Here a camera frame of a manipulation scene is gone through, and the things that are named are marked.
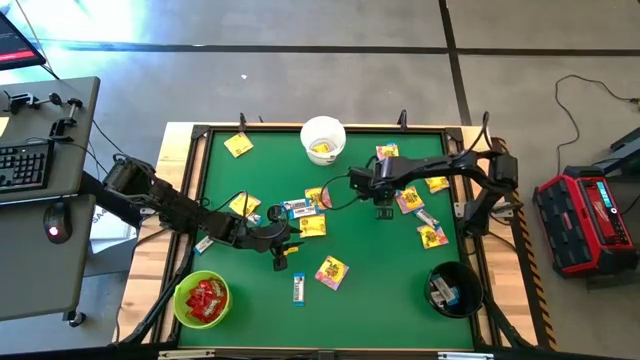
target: red battery pack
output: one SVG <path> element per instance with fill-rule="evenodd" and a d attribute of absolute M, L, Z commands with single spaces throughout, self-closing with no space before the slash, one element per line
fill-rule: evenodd
<path fill-rule="evenodd" d="M 561 276 L 617 274 L 638 266 L 638 251 L 599 168 L 567 166 L 534 190 L 533 203 Z"/>

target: gray floor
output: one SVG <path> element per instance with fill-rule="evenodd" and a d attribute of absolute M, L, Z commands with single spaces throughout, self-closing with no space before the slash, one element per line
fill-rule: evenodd
<path fill-rule="evenodd" d="M 156 44 L 444 46 L 437 0 L 23 0 L 43 39 Z M 636 0 L 449 0 L 459 47 L 638 49 Z M 21 15 L 9 17 L 28 32 Z M 114 19 L 120 25 L 113 26 Z M 344 122 L 391 123 L 402 108 L 410 123 L 459 124 L 446 55 L 73 52 L 46 46 L 63 78 L 102 79 L 96 121 L 132 156 L 155 163 L 169 121 L 300 122 L 331 115 Z M 520 161 L 520 192 L 555 174 L 555 145 L 573 129 L 553 99 L 569 73 L 602 80 L 623 96 L 640 95 L 638 58 L 461 56 L 475 124 L 491 112 L 491 133 Z M 0 83 L 49 79 L 38 68 L 0 73 Z M 640 113 L 590 84 L 568 80 L 560 97 L 581 129 L 562 152 L 564 164 L 588 164 L 637 127 Z M 96 132 L 98 158 L 114 151 Z M 87 171 L 95 174 L 92 161 Z M 628 204 L 637 188 L 622 189 Z M 526 211 L 532 215 L 530 202 Z M 631 227 L 640 207 L 627 217 Z M 528 219 L 564 351 L 636 358 L 640 354 L 640 286 L 587 293 L 581 281 L 550 269 L 537 221 Z M 54 314 L 0 323 L 0 353 L 106 344 L 125 275 L 85 279 L 81 310 L 91 322 L 70 329 Z"/>

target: green table surface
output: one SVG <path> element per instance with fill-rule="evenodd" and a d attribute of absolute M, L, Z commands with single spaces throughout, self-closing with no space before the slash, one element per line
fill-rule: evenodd
<path fill-rule="evenodd" d="M 265 220 L 271 204 L 304 198 L 305 189 L 346 174 L 349 166 L 364 166 L 376 145 L 395 142 L 410 158 L 442 155 L 437 135 L 348 134 L 337 161 L 322 167 L 308 159 L 298 132 L 249 133 L 254 148 L 239 158 L 224 146 L 232 135 L 214 136 L 205 184 L 209 207 L 247 190 L 262 201 L 256 212 Z M 180 346 L 471 349 L 469 320 L 438 314 L 423 296 L 429 271 L 459 260 L 450 195 L 430 194 L 423 180 L 411 185 L 440 220 L 449 244 L 425 250 L 416 230 L 422 222 L 415 215 L 402 215 L 394 205 L 393 220 L 376 220 L 370 201 L 325 211 L 327 235 L 303 239 L 284 271 L 273 271 L 269 253 L 214 244 L 195 255 L 192 270 L 219 273 L 230 286 L 232 307 L 212 329 L 183 326 Z M 332 183 L 329 192 L 333 206 L 355 195 L 346 178 Z M 298 220 L 291 224 L 299 227 Z M 350 267 L 337 291 L 314 278 L 327 255 Z M 292 304 L 297 272 L 306 275 L 303 307 Z"/>

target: white bucket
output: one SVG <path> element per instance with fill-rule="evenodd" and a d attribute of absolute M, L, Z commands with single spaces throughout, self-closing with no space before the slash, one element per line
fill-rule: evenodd
<path fill-rule="evenodd" d="M 300 131 L 300 141 L 309 159 L 316 165 L 331 165 L 344 149 L 347 134 L 337 119 L 329 116 L 316 116 L 307 121 Z M 313 149 L 324 148 L 328 152 Z"/>

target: wooden table frame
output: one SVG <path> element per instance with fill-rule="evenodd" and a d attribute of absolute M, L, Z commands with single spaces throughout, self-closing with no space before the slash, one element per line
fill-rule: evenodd
<path fill-rule="evenodd" d="M 299 128 L 300 126 L 301 124 L 288 123 L 247 124 L 249 132 L 252 130 L 265 131 L 267 128 L 291 130 L 292 127 Z M 168 123 L 165 129 L 157 164 L 157 176 L 168 181 L 190 198 L 198 198 L 203 191 L 200 180 L 206 170 L 204 164 L 208 163 L 211 142 L 207 141 L 207 137 L 211 127 L 237 129 L 238 124 Z M 354 124 L 345 125 L 345 127 L 380 129 L 380 131 L 390 133 L 402 131 L 399 125 Z M 414 125 L 409 126 L 408 130 L 411 129 L 424 132 L 428 129 L 443 130 L 445 128 Z M 464 145 L 470 144 L 476 138 L 479 131 L 480 127 L 477 126 L 446 127 L 445 133 L 449 139 L 449 148 L 454 152 L 461 151 Z M 495 140 L 494 143 L 494 147 L 504 145 L 495 142 Z M 479 142 L 475 148 L 477 151 L 487 149 L 488 146 L 483 141 Z M 486 160 L 483 160 L 480 165 L 486 169 Z M 455 188 L 459 191 L 453 195 L 459 202 L 472 199 L 480 191 L 479 186 L 469 179 L 456 176 L 454 181 Z M 506 198 L 509 201 L 514 201 L 512 195 Z M 539 279 L 536 283 L 535 277 L 527 276 L 531 274 L 532 265 L 535 269 L 535 258 L 527 250 L 526 239 L 523 239 L 522 224 L 515 225 L 510 228 L 492 220 L 490 229 L 497 235 L 512 241 L 518 250 L 516 253 L 505 244 L 501 244 L 495 239 L 491 240 L 490 236 L 485 236 L 485 239 L 466 240 L 467 249 L 476 249 L 476 254 L 470 256 L 469 260 L 481 278 L 485 280 L 483 281 L 485 290 L 489 294 L 493 294 L 496 303 L 520 335 L 532 344 L 555 350 L 555 340 L 548 310 L 545 309 L 546 303 L 544 303 L 541 283 L 539 283 Z M 149 219 L 140 230 L 140 238 L 152 234 L 158 229 L 157 218 Z M 175 273 L 187 244 L 193 240 L 193 238 L 189 239 L 188 235 L 169 235 L 167 233 L 136 249 L 119 313 L 121 339 L 130 334 L 147 314 L 166 285 L 169 275 Z M 503 341 L 499 330 L 492 319 L 486 315 L 484 309 L 478 313 L 475 319 L 471 320 L 471 326 L 472 332 L 476 333 L 478 337 L 474 338 L 474 344 L 484 341 L 486 344 L 503 345 L 504 343 L 504 345 L 508 345 Z M 145 342 L 176 340 L 175 336 L 172 337 L 176 330 L 172 304 L 169 302 L 165 308 L 164 317 L 156 322 L 151 333 L 145 338 Z"/>

